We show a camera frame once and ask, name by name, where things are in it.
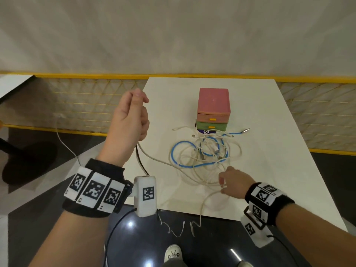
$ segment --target black cable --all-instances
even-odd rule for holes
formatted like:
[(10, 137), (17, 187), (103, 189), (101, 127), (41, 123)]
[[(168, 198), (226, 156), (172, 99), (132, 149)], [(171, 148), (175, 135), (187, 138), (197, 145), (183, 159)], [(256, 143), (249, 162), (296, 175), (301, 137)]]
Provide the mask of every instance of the black cable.
[(142, 162), (141, 162), (141, 159), (140, 159), (140, 155), (139, 155), (139, 150), (137, 148), (137, 145), (136, 145), (136, 157), (137, 157), (137, 160), (139, 161), (139, 164), (141, 166), (141, 168), (144, 170), (145, 174), (147, 176), (150, 176), (149, 173), (147, 172), (147, 170), (145, 169), (145, 167), (142, 165)]
[(130, 214), (130, 213), (132, 213), (132, 212), (134, 212), (134, 211), (136, 211), (136, 210), (137, 210), (137, 208), (132, 209), (131, 211), (125, 213), (125, 214), (123, 215), (123, 217), (120, 218), (120, 220), (116, 223), (116, 225), (115, 225), (115, 226), (113, 227), (113, 229), (111, 230), (111, 232), (110, 232), (110, 234), (109, 234), (108, 241), (107, 241), (107, 243), (106, 243), (103, 267), (105, 267), (106, 258), (108, 257), (109, 242), (110, 242), (111, 236), (113, 235), (113, 231), (116, 229), (116, 227), (118, 226), (118, 224), (119, 224), (128, 214)]
[(291, 253), (289, 248), (278, 237), (275, 237), (274, 235), (267, 235), (267, 237), (268, 238), (272, 237), (272, 238), (276, 239), (278, 242), (280, 242), (287, 249), (289, 254), (291, 255), (292, 259), (294, 260), (294, 263), (299, 267), (298, 263), (296, 262), (296, 258), (294, 258), (293, 254)]

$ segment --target person's left hand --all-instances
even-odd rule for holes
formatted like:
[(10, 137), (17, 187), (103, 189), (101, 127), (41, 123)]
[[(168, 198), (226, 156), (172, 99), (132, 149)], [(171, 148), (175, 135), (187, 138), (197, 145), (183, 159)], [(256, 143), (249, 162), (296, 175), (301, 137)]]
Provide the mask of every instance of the person's left hand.
[(127, 91), (116, 107), (108, 136), (97, 160), (122, 167), (130, 158), (136, 144), (149, 129), (149, 116), (143, 104), (149, 99), (140, 89)]

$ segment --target shoe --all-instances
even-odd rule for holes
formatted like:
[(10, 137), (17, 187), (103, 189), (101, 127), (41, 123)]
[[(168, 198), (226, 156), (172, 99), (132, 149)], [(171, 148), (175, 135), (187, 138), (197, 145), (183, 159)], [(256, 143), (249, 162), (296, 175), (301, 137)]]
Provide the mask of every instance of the shoe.
[(164, 254), (164, 262), (167, 262), (171, 258), (177, 258), (183, 260), (182, 250), (178, 245), (171, 245), (167, 248)]

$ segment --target box lid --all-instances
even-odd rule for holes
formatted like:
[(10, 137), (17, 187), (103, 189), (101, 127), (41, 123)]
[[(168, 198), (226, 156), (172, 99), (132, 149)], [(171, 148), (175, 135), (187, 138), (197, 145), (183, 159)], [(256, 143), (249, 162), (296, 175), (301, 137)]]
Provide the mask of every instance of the box lid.
[(200, 88), (198, 113), (230, 115), (229, 90), (217, 88)]

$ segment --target white plastic sensor box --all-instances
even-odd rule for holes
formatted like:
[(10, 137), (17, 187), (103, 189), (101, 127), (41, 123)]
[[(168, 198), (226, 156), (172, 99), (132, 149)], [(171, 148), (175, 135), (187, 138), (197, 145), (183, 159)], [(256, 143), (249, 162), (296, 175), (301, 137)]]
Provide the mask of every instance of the white plastic sensor box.
[(156, 178), (154, 176), (138, 176), (133, 182), (133, 206), (138, 217), (154, 215), (157, 211)]

